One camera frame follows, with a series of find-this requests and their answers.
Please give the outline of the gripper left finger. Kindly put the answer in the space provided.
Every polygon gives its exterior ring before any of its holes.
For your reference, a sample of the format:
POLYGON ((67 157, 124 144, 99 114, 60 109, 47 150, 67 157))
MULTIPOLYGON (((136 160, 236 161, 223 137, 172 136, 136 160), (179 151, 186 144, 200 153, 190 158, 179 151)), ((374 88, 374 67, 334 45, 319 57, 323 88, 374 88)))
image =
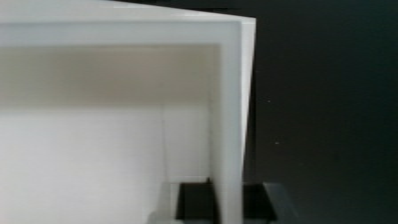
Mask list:
POLYGON ((211 179, 165 182, 151 188, 147 224, 218 224, 218 202, 211 179))

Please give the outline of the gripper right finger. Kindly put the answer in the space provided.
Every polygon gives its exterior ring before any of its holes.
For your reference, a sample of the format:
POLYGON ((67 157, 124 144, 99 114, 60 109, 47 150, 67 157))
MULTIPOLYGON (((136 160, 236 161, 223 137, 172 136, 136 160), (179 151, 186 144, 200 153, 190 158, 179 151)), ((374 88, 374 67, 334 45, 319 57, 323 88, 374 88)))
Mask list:
POLYGON ((243 185, 243 224, 302 224, 287 191, 278 183, 243 185))

